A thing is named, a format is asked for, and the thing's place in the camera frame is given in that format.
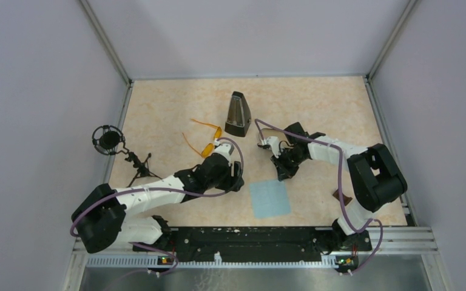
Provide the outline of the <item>orange sunglasses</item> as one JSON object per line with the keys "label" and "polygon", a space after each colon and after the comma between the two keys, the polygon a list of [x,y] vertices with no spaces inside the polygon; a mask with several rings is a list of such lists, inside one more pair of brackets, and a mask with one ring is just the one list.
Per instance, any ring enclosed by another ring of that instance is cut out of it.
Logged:
{"label": "orange sunglasses", "polygon": [[209,130],[206,131],[195,129],[191,130],[189,132],[191,137],[190,139],[188,139],[185,132],[181,133],[186,144],[200,157],[206,158],[212,154],[218,138],[222,137],[222,128],[219,125],[198,121],[194,118],[191,118],[190,120],[196,124],[209,127]]}

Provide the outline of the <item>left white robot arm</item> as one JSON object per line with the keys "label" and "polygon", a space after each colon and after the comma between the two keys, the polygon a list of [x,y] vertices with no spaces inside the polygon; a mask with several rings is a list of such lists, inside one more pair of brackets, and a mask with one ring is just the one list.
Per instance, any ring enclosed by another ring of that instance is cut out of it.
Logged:
{"label": "left white robot arm", "polygon": [[166,221],[153,215],[138,223],[133,221],[135,215],[160,206],[237,192],[244,184],[242,174],[242,159],[232,162],[222,153],[213,153],[201,164],[152,183],[122,189],[100,184],[72,213],[70,234],[81,240],[87,253],[98,253],[122,242],[164,250],[171,240]]}

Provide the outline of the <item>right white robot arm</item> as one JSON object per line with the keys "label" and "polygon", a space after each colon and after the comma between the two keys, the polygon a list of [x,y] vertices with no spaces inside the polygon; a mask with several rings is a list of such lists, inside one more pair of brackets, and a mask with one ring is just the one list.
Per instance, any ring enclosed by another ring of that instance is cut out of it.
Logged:
{"label": "right white robot arm", "polygon": [[278,180],[293,178],[304,161],[328,162],[338,167],[337,193],[343,199],[342,173],[349,173],[354,198],[341,203],[342,214],[332,224],[331,241],[340,250],[349,249],[356,242],[356,234],[374,221],[375,214],[408,190],[406,179],[384,144],[348,144],[321,132],[310,134],[299,122],[282,133],[284,139],[269,136],[261,138],[259,145],[272,152]]}

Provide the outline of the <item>blue cleaning cloth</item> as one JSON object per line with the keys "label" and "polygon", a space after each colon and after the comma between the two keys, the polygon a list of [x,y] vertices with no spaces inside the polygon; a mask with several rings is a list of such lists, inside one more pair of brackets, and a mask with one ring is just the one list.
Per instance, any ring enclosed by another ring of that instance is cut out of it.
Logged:
{"label": "blue cleaning cloth", "polygon": [[257,219],[272,218],[291,213],[285,183],[277,179],[249,185],[252,210]]}

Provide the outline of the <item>black glasses case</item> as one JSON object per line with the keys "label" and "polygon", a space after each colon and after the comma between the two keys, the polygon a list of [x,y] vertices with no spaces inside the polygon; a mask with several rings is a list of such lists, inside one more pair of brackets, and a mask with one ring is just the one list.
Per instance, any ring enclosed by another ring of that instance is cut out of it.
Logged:
{"label": "black glasses case", "polygon": [[268,127],[262,128],[259,131],[257,145],[262,148],[267,145],[274,145],[278,149],[290,148],[291,146],[283,132],[270,129]]}

